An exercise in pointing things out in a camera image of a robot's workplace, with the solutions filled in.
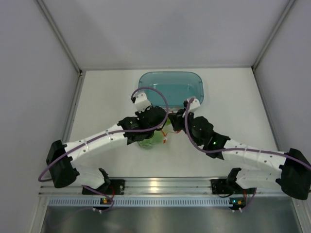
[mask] white wall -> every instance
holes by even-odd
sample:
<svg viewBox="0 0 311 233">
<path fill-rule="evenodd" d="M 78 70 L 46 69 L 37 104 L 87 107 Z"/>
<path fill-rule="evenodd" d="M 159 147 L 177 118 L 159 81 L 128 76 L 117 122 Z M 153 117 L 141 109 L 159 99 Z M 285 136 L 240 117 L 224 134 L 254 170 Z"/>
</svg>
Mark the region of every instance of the white wall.
<svg viewBox="0 0 311 233">
<path fill-rule="evenodd" d="M 0 232 L 28 231 L 77 74 L 33 0 L 0 7 Z"/>
<path fill-rule="evenodd" d="M 311 162 L 311 1 L 299 0 L 257 69 L 282 150 Z"/>
<path fill-rule="evenodd" d="M 43 0 L 82 68 L 250 67 L 288 0 Z"/>
</svg>

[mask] wall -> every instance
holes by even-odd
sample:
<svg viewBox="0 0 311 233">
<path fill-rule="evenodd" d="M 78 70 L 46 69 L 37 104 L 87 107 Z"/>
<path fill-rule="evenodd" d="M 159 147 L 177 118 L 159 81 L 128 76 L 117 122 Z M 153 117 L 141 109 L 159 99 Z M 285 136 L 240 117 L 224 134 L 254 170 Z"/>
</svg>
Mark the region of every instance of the wall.
<svg viewBox="0 0 311 233">
<path fill-rule="evenodd" d="M 77 74 L 33 0 L 0 7 L 0 232 L 27 232 Z"/>
<path fill-rule="evenodd" d="M 288 0 L 43 0 L 82 68 L 250 67 Z"/>
<path fill-rule="evenodd" d="M 297 148 L 311 162 L 310 12 L 310 0 L 297 2 L 256 75 L 280 148 Z"/>
</svg>

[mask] white table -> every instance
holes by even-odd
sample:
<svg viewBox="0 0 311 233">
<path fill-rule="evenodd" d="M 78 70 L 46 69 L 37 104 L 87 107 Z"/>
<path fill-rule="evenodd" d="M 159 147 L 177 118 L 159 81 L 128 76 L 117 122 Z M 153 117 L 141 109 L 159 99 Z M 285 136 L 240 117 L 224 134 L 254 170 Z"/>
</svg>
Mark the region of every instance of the white table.
<svg viewBox="0 0 311 233">
<path fill-rule="evenodd" d="M 87 71 L 70 141 L 133 116 L 135 108 L 130 95 L 138 87 L 140 77 L 149 71 Z M 195 116 L 205 116 L 216 132 L 260 149 L 276 150 L 251 68 L 167 71 L 192 71 L 202 78 L 205 98 Z M 151 150 L 134 143 L 106 151 L 84 164 L 102 167 L 111 177 L 220 177 L 227 176 L 232 167 L 243 167 L 209 158 L 197 151 L 183 133 L 169 135 L 167 144 Z"/>
</svg>

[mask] gray floor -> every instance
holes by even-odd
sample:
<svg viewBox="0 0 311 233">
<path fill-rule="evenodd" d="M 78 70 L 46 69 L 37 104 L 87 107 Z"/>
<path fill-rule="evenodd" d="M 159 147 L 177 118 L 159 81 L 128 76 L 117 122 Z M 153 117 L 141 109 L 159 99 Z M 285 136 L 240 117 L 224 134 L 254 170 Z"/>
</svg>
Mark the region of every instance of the gray floor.
<svg viewBox="0 0 311 233">
<path fill-rule="evenodd" d="M 51 225 L 80 208 L 49 207 Z M 84 210 L 41 233 L 300 233 L 290 198 L 255 198 L 242 214 L 227 208 L 115 208 L 99 214 Z"/>
</svg>

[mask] blue plastic container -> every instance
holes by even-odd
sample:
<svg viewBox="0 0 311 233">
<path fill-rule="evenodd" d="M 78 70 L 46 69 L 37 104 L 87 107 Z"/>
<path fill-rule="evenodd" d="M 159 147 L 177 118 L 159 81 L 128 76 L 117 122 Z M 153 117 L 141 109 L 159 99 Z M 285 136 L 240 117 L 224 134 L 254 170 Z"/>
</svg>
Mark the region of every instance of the blue plastic container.
<svg viewBox="0 0 311 233">
<path fill-rule="evenodd" d="M 183 102 L 190 97 L 196 97 L 200 103 L 204 99 L 202 79 L 193 72 L 148 72 L 139 80 L 138 87 L 143 86 L 159 90 L 165 96 L 170 109 L 184 108 Z M 144 92 L 152 105 L 165 107 L 162 97 L 157 92 Z"/>
</svg>

